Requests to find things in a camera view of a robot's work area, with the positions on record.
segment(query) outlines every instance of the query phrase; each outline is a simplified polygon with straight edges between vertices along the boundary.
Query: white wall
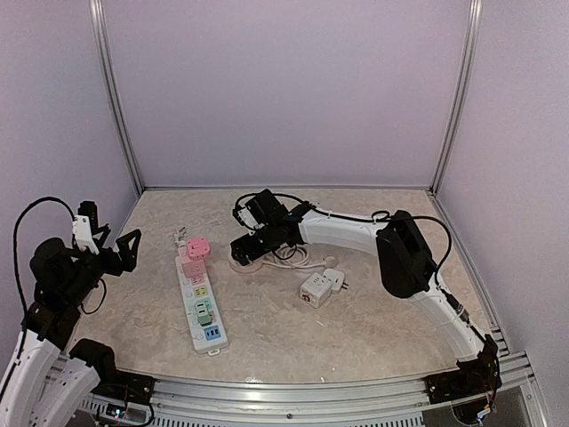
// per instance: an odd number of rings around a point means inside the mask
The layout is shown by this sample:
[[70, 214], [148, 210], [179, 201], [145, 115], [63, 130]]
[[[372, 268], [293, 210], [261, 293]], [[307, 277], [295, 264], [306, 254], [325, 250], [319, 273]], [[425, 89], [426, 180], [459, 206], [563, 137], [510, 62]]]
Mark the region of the white wall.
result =
[[[86, 1], [2, 2], [0, 13], [0, 372], [23, 318], [12, 266], [12, 230], [41, 196], [76, 210], [95, 200], [118, 231], [135, 193], [111, 121]], [[28, 263], [46, 238], [70, 244], [63, 207], [40, 205], [20, 227], [20, 273], [28, 303]]]
[[428, 187], [469, 4], [104, 2], [145, 183]]
[[441, 199], [553, 425], [569, 419], [569, 3], [486, 0]]

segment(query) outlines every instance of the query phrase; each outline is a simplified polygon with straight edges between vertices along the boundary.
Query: beige table surface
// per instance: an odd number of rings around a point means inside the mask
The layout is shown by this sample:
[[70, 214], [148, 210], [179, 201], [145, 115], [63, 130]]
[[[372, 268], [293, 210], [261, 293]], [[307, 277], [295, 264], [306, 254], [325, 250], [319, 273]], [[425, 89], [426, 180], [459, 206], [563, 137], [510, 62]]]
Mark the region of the beige table surface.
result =
[[[421, 312], [381, 285], [377, 257], [333, 246], [310, 246], [313, 259], [334, 255], [349, 289], [313, 309], [298, 296], [312, 271], [264, 266], [252, 275], [227, 262], [229, 243], [244, 234], [231, 209], [250, 189], [147, 191], [124, 232], [140, 228], [139, 265], [121, 278], [106, 277], [107, 300], [80, 321], [74, 340], [88, 337], [115, 350], [118, 367], [157, 375], [230, 382], [320, 383], [424, 374], [453, 367], [450, 347]], [[290, 189], [322, 208], [352, 214], [379, 209], [435, 215], [423, 191]], [[219, 356], [192, 346], [174, 267], [175, 230], [205, 236], [212, 247], [207, 269], [230, 345]], [[446, 248], [442, 229], [420, 228], [438, 261]], [[443, 267], [446, 284], [485, 331], [477, 295], [453, 251]], [[99, 302], [95, 290], [87, 310]]]

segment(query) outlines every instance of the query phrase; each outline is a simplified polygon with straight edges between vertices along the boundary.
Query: aluminum frame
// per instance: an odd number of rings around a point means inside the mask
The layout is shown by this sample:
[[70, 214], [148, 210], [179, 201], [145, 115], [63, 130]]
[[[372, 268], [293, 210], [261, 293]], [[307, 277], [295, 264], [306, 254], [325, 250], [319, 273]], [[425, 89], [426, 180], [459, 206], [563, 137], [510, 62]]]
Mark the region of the aluminum frame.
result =
[[95, 35], [95, 44], [97, 45], [97, 53], [99, 54], [100, 68], [102, 70], [103, 81], [107, 90], [108, 105], [110, 106], [113, 121], [115, 122], [118, 140], [120, 142], [121, 150], [124, 154], [124, 160], [131, 177], [132, 185], [138, 197], [142, 195], [145, 190], [144, 181], [136, 156], [134, 148], [131, 144], [131, 139], [126, 128], [124, 121], [123, 107], [118, 96], [116, 89], [115, 73], [113, 72], [113, 62], [110, 56], [110, 48], [108, 45], [107, 29], [105, 25], [105, 12], [103, 9], [102, 0], [89, 0], [91, 10], [91, 20], [93, 32]]
[[[65, 360], [62, 357], [54, 365], [48, 374], [48, 382], [57, 379]], [[525, 352], [501, 357], [500, 361], [501, 390], [530, 387], [525, 390], [530, 390], [535, 396], [533, 402], [536, 406], [528, 408], [534, 414], [532, 422], [536, 424], [533, 425], [545, 427], [547, 420], [540, 406], [541, 394], [535, 387], [533, 370]], [[157, 382], [152, 404], [156, 417], [161, 419], [206, 425], [359, 425], [370, 420], [405, 417], [437, 407], [449, 407], [451, 402], [429, 403], [424, 376], [349, 383], [264, 384], [186, 380], [154, 375]], [[468, 400], [456, 400], [453, 404]], [[96, 405], [104, 406], [109, 402], [115, 401], [89, 396], [81, 410], [89, 412]]]
[[336, 184], [252, 184], [252, 185], [202, 185], [202, 186], [151, 186], [146, 191], [184, 191], [197, 189], [410, 189], [428, 191], [427, 186], [412, 185], [336, 185]]
[[470, 76], [472, 74], [472, 66], [477, 49], [478, 33], [480, 29], [480, 19], [482, 16], [482, 0], [470, 0], [469, 24], [467, 26], [466, 39], [464, 41], [464, 50], [462, 51], [461, 67], [459, 71], [459, 79], [454, 92], [453, 107], [451, 116], [446, 126], [445, 139], [443, 148], [437, 162], [435, 175], [430, 185], [433, 194], [437, 194], [445, 177], [446, 169], [453, 151], [453, 145], [456, 140], [459, 124], [461, 122], [462, 111], [469, 89]]

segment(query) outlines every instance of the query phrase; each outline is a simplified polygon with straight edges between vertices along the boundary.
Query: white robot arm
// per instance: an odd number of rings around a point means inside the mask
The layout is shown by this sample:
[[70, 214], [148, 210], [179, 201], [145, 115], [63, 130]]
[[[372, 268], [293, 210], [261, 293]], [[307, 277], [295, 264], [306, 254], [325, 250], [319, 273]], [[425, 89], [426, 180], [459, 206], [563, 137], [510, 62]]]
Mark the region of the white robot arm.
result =
[[[292, 210], [277, 197], [296, 202]], [[244, 205], [241, 200], [248, 198]], [[432, 403], [461, 399], [501, 387], [497, 345], [483, 335], [468, 312], [456, 300], [439, 274], [440, 264], [423, 238], [416, 219], [438, 219], [386, 211], [375, 218], [325, 212], [295, 196], [273, 194], [265, 189], [239, 198], [234, 217], [249, 232], [231, 243], [231, 256], [246, 266], [282, 245], [328, 244], [356, 249], [379, 258], [381, 281], [396, 298], [414, 304], [445, 337], [457, 359], [458, 371], [430, 375], [427, 388]]]
[[[386, 222], [352, 222], [309, 211], [302, 217], [299, 229], [306, 244], [322, 243], [377, 255], [376, 237], [387, 226]], [[456, 310], [447, 302], [445, 293], [451, 292], [441, 275], [437, 274], [438, 284], [433, 274], [429, 280], [429, 290], [419, 291], [406, 299], [421, 310], [445, 337], [457, 360], [463, 362], [476, 359], [485, 342], [474, 332], [477, 326], [471, 320], [465, 322], [462, 319], [466, 312], [464, 308], [460, 306]]]

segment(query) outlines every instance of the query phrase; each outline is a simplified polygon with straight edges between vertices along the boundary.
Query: white power cord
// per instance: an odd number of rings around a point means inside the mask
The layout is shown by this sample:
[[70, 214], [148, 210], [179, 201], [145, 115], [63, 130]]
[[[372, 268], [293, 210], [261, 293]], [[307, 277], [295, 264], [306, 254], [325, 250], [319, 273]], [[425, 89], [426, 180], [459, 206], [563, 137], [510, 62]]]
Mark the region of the white power cord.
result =
[[228, 261], [229, 266], [232, 270], [238, 273], [253, 273], [260, 269], [263, 265], [268, 265], [271, 267], [276, 267], [285, 270], [307, 270], [316, 269], [319, 267], [325, 267], [327, 269], [333, 269], [338, 265], [338, 260], [331, 255], [327, 255], [321, 262], [310, 263], [309, 250], [305, 247], [294, 247], [284, 246], [280, 247], [275, 251], [274, 254], [267, 254], [264, 257], [248, 264], [241, 265], [239, 262], [235, 261], [231, 256], [231, 248], [228, 251]]
[[266, 255], [263, 264], [279, 269], [315, 269], [318, 267], [335, 267], [338, 262], [333, 256], [326, 256], [321, 262], [310, 263], [309, 250], [305, 247], [279, 247], [275, 254]]

